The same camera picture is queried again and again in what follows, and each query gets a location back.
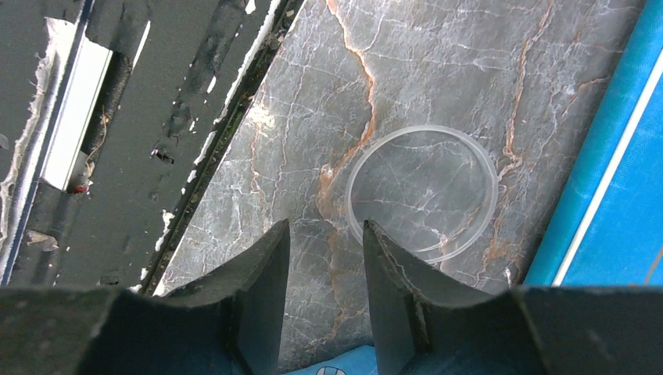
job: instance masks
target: marble surface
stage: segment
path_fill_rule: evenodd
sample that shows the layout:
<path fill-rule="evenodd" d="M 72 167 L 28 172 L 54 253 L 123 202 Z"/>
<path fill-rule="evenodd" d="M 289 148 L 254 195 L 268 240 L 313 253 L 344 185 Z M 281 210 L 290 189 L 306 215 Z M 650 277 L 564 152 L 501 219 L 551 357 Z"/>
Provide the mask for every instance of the marble surface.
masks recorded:
<path fill-rule="evenodd" d="M 499 180 L 488 229 L 443 272 L 520 282 L 643 0 L 308 0 L 209 185 L 161 291 L 291 220 L 281 368 L 371 341 L 353 164 L 411 125 L 470 134 Z"/>

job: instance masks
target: white strip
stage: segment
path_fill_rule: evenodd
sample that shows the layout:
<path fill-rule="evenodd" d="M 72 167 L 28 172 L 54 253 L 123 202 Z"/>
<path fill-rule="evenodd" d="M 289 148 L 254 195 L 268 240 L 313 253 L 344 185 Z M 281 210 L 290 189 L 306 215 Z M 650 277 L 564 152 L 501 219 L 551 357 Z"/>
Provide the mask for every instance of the white strip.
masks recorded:
<path fill-rule="evenodd" d="M 194 178 L 195 178 L 195 170 L 192 170 L 192 171 L 188 174 L 187 184 L 190 184 L 191 181 L 193 181 Z"/>
<path fill-rule="evenodd" d="M 262 26 L 260 26 L 260 29 L 258 30 L 258 35 L 256 36 L 256 39 L 253 41 L 251 49 L 249 50 L 248 53 L 246 53 L 246 55 L 244 55 L 244 62 L 237 71 L 237 78 L 235 78 L 235 81 L 230 86 L 230 90 L 228 90 L 228 93 L 226 94 L 226 100 L 224 101 L 224 109 L 223 111 L 221 111 L 221 115 L 218 116 L 216 119 L 214 119 L 214 124 L 220 123 L 221 120 L 228 113 L 228 104 L 230 103 L 230 100 L 233 97 L 233 95 L 235 95 L 235 91 L 237 91 L 239 83 L 242 82 L 242 78 L 244 77 L 246 70 L 249 68 L 249 65 L 251 65 L 251 62 L 253 61 L 253 58 L 256 56 L 258 50 L 260 50 L 260 46 L 263 44 L 263 41 L 267 37 L 267 34 L 269 34 L 272 23 L 274 22 L 274 14 L 276 13 L 276 9 L 278 8 L 279 4 L 281 4 L 281 0 L 270 1 L 270 7 L 267 10 L 267 16 L 265 17 Z"/>
<path fill-rule="evenodd" d="M 212 144 L 212 141 L 214 140 L 214 136 L 217 134 L 217 131 L 212 131 L 209 134 L 207 134 L 207 139 L 205 140 L 205 143 L 202 145 L 202 148 L 200 149 L 200 154 L 198 154 L 198 157 L 195 158 L 193 161 L 193 165 L 197 166 L 200 164 L 205 159 L 205 155 L 207 155 L 207 149 L 210 147 Z"/>
<path fill-rule="evenodd" d="M 207 86 L 207 94 L 212 92 L 214 89 L 214 85 L 217 84 L 217 76 L 212 76 L 212 80 L 210 81 L 210 85 Z"/>
<path fill-rule="evenodd" d="M 66 190 L 112 55 L 83 36 L 41 174 L 54 188 Z"/>
<path fill-rule="evenodd" d="M 631 116 L 629 117 L 629 122 L 626 123 L 626 128 L 624 129 L 624 133 L 622 134 L 622 137 L 619 138 L 619 143 L 617 143 L 617 148 L 615 149 L 615 152 L 612 154 L 610 162 L 608 163 L 607 168 L 605 169 L 605 172 L 601 177 L 599 186 L 597 187 L 596 191 L 594 192 L 594 196 L 590 201 L 590 205 L 587 207 L 585 215 L 582 217 L 582 221 L 580 221 L 580 225 L 578 226 L 578 230 L 575 232 L 575 235 L 571 240 L 571 244 L 568 246 L 566 254 L 564 255 L 564 259 L 561 262 L 560 268 L 557 270 L 557 274 L 553 279 L 552 286 L 558 287 L 561 285 L 562 281 L 564 280 L 564 277 L 568 272 L 568 268 L 571 266 L 571 262 L 573 262 L 573 258 L 575 257 L 575 254 L 578 251 L 578 247 L 582 243 L 582 239 L 585 237 L 585 233 L 587 233 L 587 230 L 589 229 L 590 224 L 592 223 L 594 215 L 596 215 L 599 209 L 599 205 L 603 200 L 607 188 L 610 186 L 612 177 L 615 175 L 617 167 L 619 166 L 619 163 L 622 161 L 622 157 L 624 157 L 626 149 L 629 147 L 631 138 L 633 137 L 633 134 L 636 132 L 638 123 L 642 118 L 644 110 L 647 108 L 647 104 L 649 104 L 651 95 L 654 93 L 654 89 L 656 88 L 658 81 L 661 79 L 662 73 L 663 73 L 663 49 L 658 54 L 658 59 L 654 64 L 654 68 L 651 70 L 651 74 L 647 79 L 647 83 L 644 85 L 642 93 L 640 93 L 638 102 L 636 103 L 636 106 L 633 109 Z"/>
<path fill-rule="evenodd" d="M 163 245 L 163 241 L 166 240 L 166 236 L 168 235 L 168 232 L 170 232 L 170 222 L 175 218 L 175 215 L 173 215 L 172 212 L 168 212 L 165 209 L 161 210 L 161 219 L 163 220 L 163 233 L 161 234 L 161 237 L 159 237 L 158 240 L 156 240 L 156 243 L 154 244 L 154 251 L 158 252 L 161 250 L 161 246 Z"/>
<path fill-rule="evenodd" d="M 246 8 L 244 8 L 246 14 L 251 14 L 256 11 L 256 0 L 249 0 L 246 3 Z"/>
<path fill-rule="evenodd" d="M 145 41 L 147 41 L 147 34 L 149 34 L 149 25 L 152 21 L 147 20 L 147 24 L 145 25 L 145 31 L 143 31 L 143 37 L 141 38 L 141 42 L 138 44 L 138 49 L 136 50 L 136 57 L 134 57 L 134 63 L 132 64 L 131 67 L 131 72 L 134 72 L 134 69 L 136 69 L 136 63 L 138 62 L 138 58 L 141 57 L 141 52 L 143 52 L 143 46 L 145 45 Z"/>

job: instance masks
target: red spot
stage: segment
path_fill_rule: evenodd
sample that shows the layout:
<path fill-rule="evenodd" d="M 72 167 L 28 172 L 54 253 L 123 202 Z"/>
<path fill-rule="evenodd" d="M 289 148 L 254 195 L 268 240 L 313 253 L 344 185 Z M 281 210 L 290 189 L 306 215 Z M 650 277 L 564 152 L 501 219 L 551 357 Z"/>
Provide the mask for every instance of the red spot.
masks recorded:
<path fill-rule="evenodd" d="M 88 191 L 88 187 L 81 185 L 81 186 L 76 186 L 73 190 L 74 194 L 80 194 L 80 193 L 85 193 Z"/>

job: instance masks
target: plastic container lid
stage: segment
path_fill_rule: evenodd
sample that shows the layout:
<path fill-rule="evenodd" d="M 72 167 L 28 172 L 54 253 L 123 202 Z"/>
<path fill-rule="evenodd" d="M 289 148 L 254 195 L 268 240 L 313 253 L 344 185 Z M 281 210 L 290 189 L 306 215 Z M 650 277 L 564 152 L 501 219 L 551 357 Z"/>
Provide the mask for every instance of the plastic container lid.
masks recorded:
<path fill-rule="evenodd" d="M 449 127 L 395 131 L 371 146 L 346 187 L 346 212 L 361 243 L 374 220 L 428 263 L 460 254 L 485 230 L 497 202 L 488 152 Z"/>

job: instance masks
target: blue panel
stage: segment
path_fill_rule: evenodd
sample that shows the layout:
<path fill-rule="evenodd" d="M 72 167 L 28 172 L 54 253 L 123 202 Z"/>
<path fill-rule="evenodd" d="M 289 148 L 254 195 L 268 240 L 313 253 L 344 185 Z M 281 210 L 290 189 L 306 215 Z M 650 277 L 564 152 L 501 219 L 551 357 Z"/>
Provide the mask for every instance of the blue panel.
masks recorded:
<path fill-rule="evenodd" d="M 372 346 L 361 346 L 345 354 L 288 375 L 378 375 Z"/>
<path fill-rule="evenodd" d="M 663 80 L 562 285 L 643 284 L 663 247 Z M 663 285 L 663 267 L 649 284 Z"/>
<path fill-rule="evenodd" d="M 552 284 L 661 48 L 663 0 L 649 0 L 587 134 L 525 284 Z"/>

